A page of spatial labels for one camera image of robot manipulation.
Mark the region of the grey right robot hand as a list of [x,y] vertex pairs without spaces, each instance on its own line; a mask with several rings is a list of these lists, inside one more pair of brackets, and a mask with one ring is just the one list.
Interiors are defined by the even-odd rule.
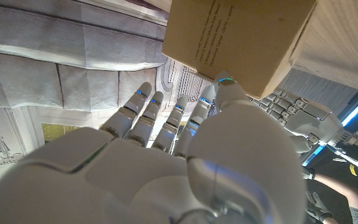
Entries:
[[120,137],[120,114],[36,149],[0,179],[0,223],[301,223],[292,140],[239,78],[214,85],[218,112],[182,156]]

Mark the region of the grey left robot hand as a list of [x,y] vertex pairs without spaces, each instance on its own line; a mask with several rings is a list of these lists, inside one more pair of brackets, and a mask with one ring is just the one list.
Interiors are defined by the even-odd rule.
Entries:
[[303,137],[308,147],[318,144],[338,149],[356,142],[357,134],[345,130],[331,109],[282,88],[251,102],[292,135]]

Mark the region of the person's black gloved hand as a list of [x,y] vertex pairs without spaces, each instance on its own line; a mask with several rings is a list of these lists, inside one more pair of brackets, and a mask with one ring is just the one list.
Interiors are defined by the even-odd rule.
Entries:
[[332,218],[333,214],[326,208],[316,192],[306,191],[306,212],[314,220],[323,222],[327,218]]

